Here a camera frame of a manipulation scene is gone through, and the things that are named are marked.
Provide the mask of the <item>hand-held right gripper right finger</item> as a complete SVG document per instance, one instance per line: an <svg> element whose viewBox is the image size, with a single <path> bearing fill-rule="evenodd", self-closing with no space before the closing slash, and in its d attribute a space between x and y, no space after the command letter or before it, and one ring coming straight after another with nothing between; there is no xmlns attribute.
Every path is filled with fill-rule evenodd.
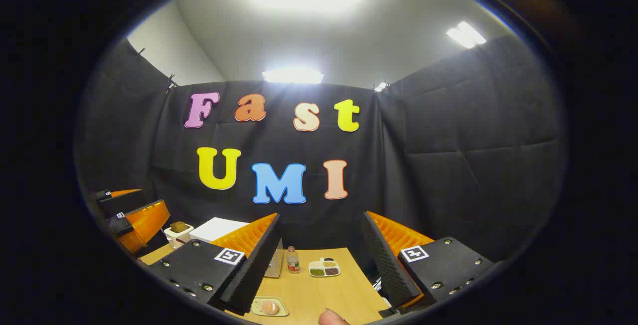
<svg viewBox="0 0 638 325"><path fill-rule="evenodd" d="M361 230L390 309L400 314L447 302L495 267L453 237L433 240L371 211L364 212Z"/></svg>

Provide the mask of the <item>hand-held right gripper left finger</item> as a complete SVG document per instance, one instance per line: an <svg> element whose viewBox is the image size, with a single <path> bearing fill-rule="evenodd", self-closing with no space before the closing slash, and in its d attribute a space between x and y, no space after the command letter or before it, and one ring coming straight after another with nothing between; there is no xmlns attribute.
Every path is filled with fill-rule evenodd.
<svg viewBox="0 0 638 325"><path fill-rule="evenodd" d="M278 249L280 218L269 214L213 242L192 239L148 271L192 300L243 316Z"/></svg>

